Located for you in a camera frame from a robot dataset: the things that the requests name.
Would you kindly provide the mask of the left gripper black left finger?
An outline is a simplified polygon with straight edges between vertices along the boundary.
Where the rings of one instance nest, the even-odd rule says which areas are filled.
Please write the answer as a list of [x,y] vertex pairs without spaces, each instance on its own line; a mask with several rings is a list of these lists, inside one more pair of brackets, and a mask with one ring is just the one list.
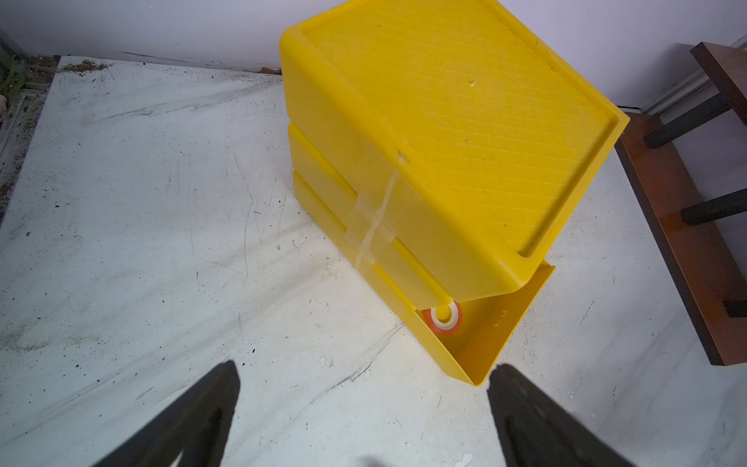
[[220,465],[239,391],[235,363],[217,365],[97,465]]

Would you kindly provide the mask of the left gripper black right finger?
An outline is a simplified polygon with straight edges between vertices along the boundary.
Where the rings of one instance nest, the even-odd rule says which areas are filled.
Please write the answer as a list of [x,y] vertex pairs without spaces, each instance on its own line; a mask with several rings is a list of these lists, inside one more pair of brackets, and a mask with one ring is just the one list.
[[487,396],[508,466],[631,464],[509,364],[492,371]]

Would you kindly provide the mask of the yellow bottom drawer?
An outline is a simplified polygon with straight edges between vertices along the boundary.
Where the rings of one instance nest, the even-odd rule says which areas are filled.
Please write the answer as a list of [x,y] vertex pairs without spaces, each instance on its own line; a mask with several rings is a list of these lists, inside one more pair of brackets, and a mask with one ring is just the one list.
[[410,305],[400,319],[446,375],[479,386],[555,270],[544,262],[514,293],[463,303],[460,326],[451,334],[436,333],[425,313]]

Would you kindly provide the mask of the red tape roll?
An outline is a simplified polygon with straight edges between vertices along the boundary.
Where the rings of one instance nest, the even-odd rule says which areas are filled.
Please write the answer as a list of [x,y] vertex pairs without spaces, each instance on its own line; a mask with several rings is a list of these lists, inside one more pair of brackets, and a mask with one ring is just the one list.
[[460,329],[463,318],[462,307],[456,301],[426,309],[422,314],[428,328],[441,336],[455,334]]

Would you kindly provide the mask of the yellow plastic drawer cabinet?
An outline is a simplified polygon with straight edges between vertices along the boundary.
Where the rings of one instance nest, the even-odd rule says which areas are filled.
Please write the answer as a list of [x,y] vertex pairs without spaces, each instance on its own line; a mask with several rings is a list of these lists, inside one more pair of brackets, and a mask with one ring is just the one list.
[[295,170],[417,309],[523,288],[628,124],[495,1],[350,1],[279,52]]

